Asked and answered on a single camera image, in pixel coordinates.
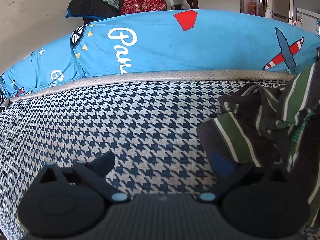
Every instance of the black ribbed surface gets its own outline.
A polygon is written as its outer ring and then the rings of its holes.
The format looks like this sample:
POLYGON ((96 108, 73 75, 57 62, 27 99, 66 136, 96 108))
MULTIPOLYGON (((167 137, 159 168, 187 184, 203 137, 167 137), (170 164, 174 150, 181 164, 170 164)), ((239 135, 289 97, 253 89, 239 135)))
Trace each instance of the black ribbed surface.
MULTIPOLYGON (((26 240, 38 239, 27 236, 26 240)), ((114 205, 95 228, 68 240, 253 240, 225 222, 214 205, 196 202, 191 195, 136 195, 114 205)), ((282 238, 301 240, 299 235, 282 238)))

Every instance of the striped cloth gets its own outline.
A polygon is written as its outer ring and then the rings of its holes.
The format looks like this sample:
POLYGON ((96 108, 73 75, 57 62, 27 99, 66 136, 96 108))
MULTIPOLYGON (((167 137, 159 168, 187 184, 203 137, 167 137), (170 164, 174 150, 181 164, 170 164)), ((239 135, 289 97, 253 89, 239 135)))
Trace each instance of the striped cloth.
POLYGON ((285 86, 251 82, 231 96, 220 96, 222 115, 197 128, 213 170, 232 172, 227 163, 282 163, 308 198, 307 226, 313 226, 320 203, 319 92, 320 63, 315 63, 285 86))

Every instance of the white star print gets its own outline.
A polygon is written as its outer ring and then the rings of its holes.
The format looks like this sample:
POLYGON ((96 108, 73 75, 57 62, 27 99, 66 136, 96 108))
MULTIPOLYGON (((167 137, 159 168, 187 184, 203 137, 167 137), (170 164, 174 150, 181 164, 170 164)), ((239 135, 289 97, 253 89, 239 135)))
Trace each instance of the white star print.
POLYGON ((44 52, 44 49, 42 48, 41 51, 39 52, 41 58, 42 58, 42 53, 44 52))

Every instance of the black and white houndstooth pattern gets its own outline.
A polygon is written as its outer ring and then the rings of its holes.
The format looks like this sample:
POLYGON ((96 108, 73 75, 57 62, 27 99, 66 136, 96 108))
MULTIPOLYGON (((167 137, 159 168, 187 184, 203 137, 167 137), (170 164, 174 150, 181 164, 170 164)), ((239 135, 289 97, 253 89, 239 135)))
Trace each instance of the black and white houndstooth pattern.
MULTIPOLYGON (((136 82, 70 90, 13 103, 0 114, 0 227, 24 235, 17 205, 45 162, 60 167, 117 157, 107 181, 129 195, 190 192, 215 183, 196 127, 217 98, 246 82, 136 82)), ((260 82, 276 87, 285 82, 260 82)))

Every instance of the blue sheet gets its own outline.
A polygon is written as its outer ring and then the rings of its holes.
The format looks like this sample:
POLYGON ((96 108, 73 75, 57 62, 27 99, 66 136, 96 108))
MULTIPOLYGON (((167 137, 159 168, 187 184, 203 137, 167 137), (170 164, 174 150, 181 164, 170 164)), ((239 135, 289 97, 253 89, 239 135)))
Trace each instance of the blue sheet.
POLYGON ((159 11, 77 28, 0 77, 7 97, 82 77, 212 69, 284 71, 316 61, 320 37, 279 21, 211 11, 159 11))

